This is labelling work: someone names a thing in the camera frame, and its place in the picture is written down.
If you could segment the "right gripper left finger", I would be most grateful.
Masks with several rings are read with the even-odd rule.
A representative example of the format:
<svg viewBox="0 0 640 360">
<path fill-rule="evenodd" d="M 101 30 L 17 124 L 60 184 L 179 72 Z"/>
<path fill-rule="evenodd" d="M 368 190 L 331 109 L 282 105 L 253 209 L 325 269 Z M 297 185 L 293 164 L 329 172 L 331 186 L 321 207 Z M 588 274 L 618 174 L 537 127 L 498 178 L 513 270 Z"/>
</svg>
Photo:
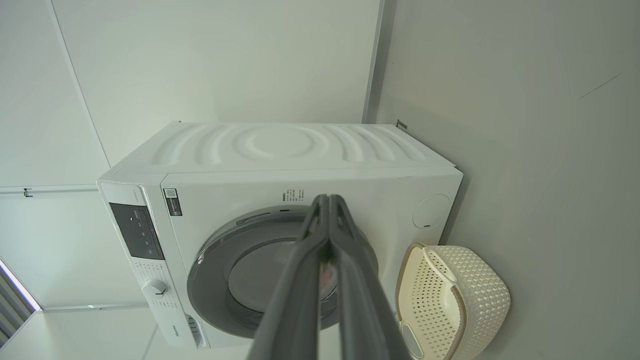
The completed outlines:
<svg viewBox="0 0 640 360">
<path fill-rule="evenodd" d="M 254 335 L 249 360 L 316 360 L 320 262 L 329 241 L 329 196 L 316 196 Z"/>
</svg>

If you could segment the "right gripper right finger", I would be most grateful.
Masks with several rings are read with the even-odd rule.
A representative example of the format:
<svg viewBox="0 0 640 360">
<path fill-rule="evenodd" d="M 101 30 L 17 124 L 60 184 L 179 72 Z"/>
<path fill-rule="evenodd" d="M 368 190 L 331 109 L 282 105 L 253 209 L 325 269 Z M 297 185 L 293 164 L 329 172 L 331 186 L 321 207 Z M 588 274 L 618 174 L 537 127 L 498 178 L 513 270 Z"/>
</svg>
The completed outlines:
<svg viewBox="0 0 640 360">
<path fill-rule="evenodd" d="M 338 274 L 343 360 L 411 360 L 378 278 L 375 251 L 338 194 L 329 196 L 329 241 Z"/>
</svg>

